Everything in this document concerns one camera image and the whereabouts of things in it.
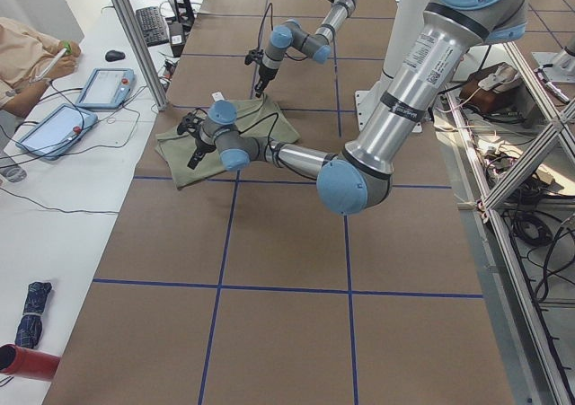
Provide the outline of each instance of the black mouse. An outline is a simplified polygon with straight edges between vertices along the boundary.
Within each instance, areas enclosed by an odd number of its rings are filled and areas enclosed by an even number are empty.
[[[120,61],[125,57],[126,54],[124,52],[120,52],[119,50],[108,50],[105,56],[108,62]]]

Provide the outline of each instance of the towel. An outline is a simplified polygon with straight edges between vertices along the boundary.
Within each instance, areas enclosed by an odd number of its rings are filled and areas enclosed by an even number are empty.
[[[264,94],[261,99],[257,100],[230,102],[237,109],[237,122],[235,125],[240,131],[243,131],[271,113],[277,112],[279,118],[271,132],[271,138],[284,143],[294,143],[299,139],[299,134],[283,115],[278,104],[270,99],[268,95]],[[268,136],[274,120],[275,118],[272,117],[262,121],[261,124],[247,131],[245,135],[252,137]],[[190,169],[188,167],[188,161],[196,150],[196,141],[188,133],[178,136],[176,128],[177,127],[174,127],[165,133],[155,136],[157,142],[155,150],[168,163],[173,181],[178,189],[226,170],[219,159],[219,153],[217,151],[207,154],[201,163],[199,163],[198,167],[196,167],[196,170]]]

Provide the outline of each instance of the white desk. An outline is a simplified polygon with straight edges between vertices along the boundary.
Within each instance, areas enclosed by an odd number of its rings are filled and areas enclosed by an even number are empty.
[[[133,0],[135,8],[155,4],[161,0]],[[136,86],[146,81],[137,65],[128,40],[112,8],[102,11],[102,17],[81,44],[83,54],[77,71],[58,79],[59,90],[81,87],[96,67],[127,67],[136,73]],[[126,59],[108,63],[107,50],[126,53]],[[150,48],[156,69],[164,64],[164,56],[171,55],[169,44]],[[73,101],[77,93],[67,95]],[[55,96],[39,104],[28,120],[41,120],[65,102]],[[156,109],[150,92],[145,89],[129,105],[141,113],[136,130],[125,147],[96,148],[84,154],[65,156],[55,162],[33,161],[23,164],[28,177],[19,183],[4,181],[2,188],[24,195],[49,207],[66,210],[119,211],[134,168],[142,154],[155,121]],[[110,113],[99,113],[104,118]],[[70,152],[92,145],[123,144],[136,121],[137,115],[121,110],[114,123],[103,121],[89,131]],[[31,127],[22,127],[15,138],[20,138]],[[29,155],[11,142],[5,151],[19,163],[30,160]],[[49,281],[47,310],[42,317],[44,332],[39,350],[61,356],[80,312],[88,287],[116,221],[115,215],[61,214],[42,210],[29,201],[14,198],[0,191],[0,343],[13,343],[16,327],[22,316],[27,286],[34,281]],[[14,378],[0,389],[0,405],[41,404],[49,383]]]

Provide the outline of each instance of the metal frame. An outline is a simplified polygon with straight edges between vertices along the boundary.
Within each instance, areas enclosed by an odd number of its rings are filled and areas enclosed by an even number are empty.
[[[549,123],[544,131],[521,155],[505,178],[500,180],[492,189],[490,189],[485,178],[483,166],[473,146],[471,135],[466,129],[463,114],[457,108],[458,101],[456,95],[452,92],[448,93],[447,100],[450,109],[454,110],[452,114],[458,127],[459,135],[463,139],[467,158],[471,164],[473,175],[481,192],[482,198],[479,202],[479,207],[482,210],[483,220],[485,222],[491,222],[493,232],[497,236],[521,311],[529,328],[531,338],[534,341],[539,359],[545,370],[553,397],[558,404],[569,405],[571,404],[569,392],[563,383],[562,374],[555,362],[553,351],[547,341],[545,327],[541,322],[539,313],[532,304],[531,294],[524,279],[523,270],[509,238],[509,231],[495,208],[500,206],[511,192],[518,188],[526,177],[536,170],[558,142],[561,143],[570,161],[575,164],[575,137],[566,125],[575,118],[575,102],[563,113],[559,113],[553,106],[553,103],[545,93],[541,84],[536,80],[533,71],[519,52],[517,46],[514,43],[508,43],[505,45],[505,49],[509,53],[513,64],[523,76],[527,88],[534,96],[536,103],[541,108],[542,113]]]
[[[140,65],[140,69],[144,74],[146,79],[147,87],[154,96],[155,104],[158,110],[165,110],[168,105],[168,101],[165,96],[164,88],[160,84],[160,79],[155,71],[154,62],[152,57],[150,57],[150,52],[147,49],[146,42],[144,41],[144,35],[140,30],[132,6],[129,0],[111,0],[116,9],[116,13],[119,18],[119,22],[126,32],[128,41],[134,54],[136,55],[136,60]]]

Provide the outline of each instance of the keyboard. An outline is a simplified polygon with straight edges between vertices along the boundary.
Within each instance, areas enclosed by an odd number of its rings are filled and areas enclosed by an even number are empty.
[[[136,10],[137,24],[144,34],[146,45],[156,46],[170,41],[165,29],[164,18],[160,14],[160,7],[146,7]]]

